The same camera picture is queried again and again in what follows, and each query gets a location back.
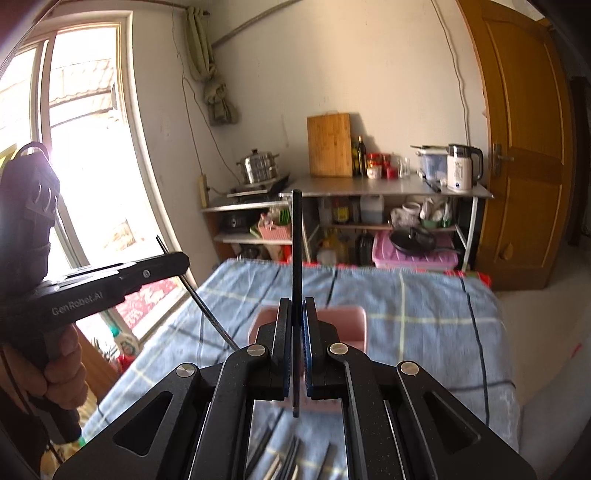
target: human hand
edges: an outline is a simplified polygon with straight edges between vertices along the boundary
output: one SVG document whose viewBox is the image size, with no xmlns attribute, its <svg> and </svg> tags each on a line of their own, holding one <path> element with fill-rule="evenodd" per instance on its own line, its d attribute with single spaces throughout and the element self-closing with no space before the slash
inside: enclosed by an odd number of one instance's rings
<svg viewBox="0 0 591 480">
<path fill-rule="evenodd" d="M 60 337 L 59 345 L 61 357 L 49 362 L 43 373 L 11 345 L 5 343 L 1 348 L 25 398 L 26 392 L 35 397 L 45 395 L 61 408 L 73 410 L 84 404 L 88 394 L 88 385 L 85 382 L 86 368 L 81 362 L 82 347 L 73 325 L 66 328 Z M 3 362 L 0 362 L 0 388 L 22 411 L 27 411 L 14 390 Z"/>
</svg>

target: electric kettle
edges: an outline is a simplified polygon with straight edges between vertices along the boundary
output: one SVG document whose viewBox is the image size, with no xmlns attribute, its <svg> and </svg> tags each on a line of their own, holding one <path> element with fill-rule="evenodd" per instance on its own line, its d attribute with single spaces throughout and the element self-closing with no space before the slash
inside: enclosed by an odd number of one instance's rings
<svg viewBox="0 0 591 480">
<path fill-rule="evenodd" d="M 478 175 L 474 176 L 472 156 L 478 156 Z M 469 192 L 484 174 L 482 150 L 468 145 L 450 144 L 447 148 L 447 188 L 456 192 Z"/>
</svg>

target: white wall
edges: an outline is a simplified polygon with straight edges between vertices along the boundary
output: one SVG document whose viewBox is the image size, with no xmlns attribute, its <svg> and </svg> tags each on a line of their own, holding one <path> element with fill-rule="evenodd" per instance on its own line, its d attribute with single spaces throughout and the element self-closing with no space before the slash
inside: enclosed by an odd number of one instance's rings
<svg viewBox="0 0 591 480">
<path fill-rule="evenodd" d="M 217 0 L 215 40 L 280 0 Z M 439 0 L 465 83 L 472 144 L 488 152 L 482 81 L 455 0 Z M 216 130 L 232 158 L 279 152 L 309 171 L 306 117 L 353 114 L 369 151 L 414 158 L 411 144 L 466 142 L 462 104 L 444 32 L 430 0 L 303 0 L 215 51 L 241 122 Z"/>
<path fill-rule="evenodd" d="M 184 22 L 184 15 L 176 11 L 175 38 L 181 55 L 185 52 Z M 197 188 L 200 169 L 183 99 L 183 69 L 181 60 L 177 58 L 171 30 L 170 9 L 148 7 L 134 10 L 135 83 L 148 153 L 178 242 L 189 255 L 191 271 L 200 284 L 208 278 L 218 260 L 200 212 Z M 194 84 L 194 88 L 200 101 L 202 87 Z M 233 177 L 223 166 L 188 87 L 186 92 L 195 143 L 207 181 L 217 190 L 227 190 L 234 183 Z M 227 160 L 233 160 L 231 155 L 225 156 Z"/>
</svg>

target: hanging cloth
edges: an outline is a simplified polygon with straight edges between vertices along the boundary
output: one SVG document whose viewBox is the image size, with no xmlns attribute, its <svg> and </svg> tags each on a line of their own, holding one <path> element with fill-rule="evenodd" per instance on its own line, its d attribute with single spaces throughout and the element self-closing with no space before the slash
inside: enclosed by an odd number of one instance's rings
<svg viewBox="0 0 591 480">
<path fill-rule="evenodd" d="M 204 83 L 203 100 L 207 105 L 211 125 L 236 124 L 238 111 L 226 99 L 226 82 L 217 72 L 212 46 L 203 26 L 203 10 L 187 9 L 187 49 L 191 76 Z"/>
</svg>

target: glass cup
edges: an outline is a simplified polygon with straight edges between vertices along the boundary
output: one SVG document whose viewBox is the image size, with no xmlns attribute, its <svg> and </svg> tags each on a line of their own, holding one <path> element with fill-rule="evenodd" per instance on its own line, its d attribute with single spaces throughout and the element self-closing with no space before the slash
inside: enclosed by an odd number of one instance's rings
<svg viewBox="0 0 591 480">
<path fill-rule="evenodd" d="M 410 158 L 400 157 L 398 159 L 398 176 L 401 179 L 410 176 Z"/>
</svg>

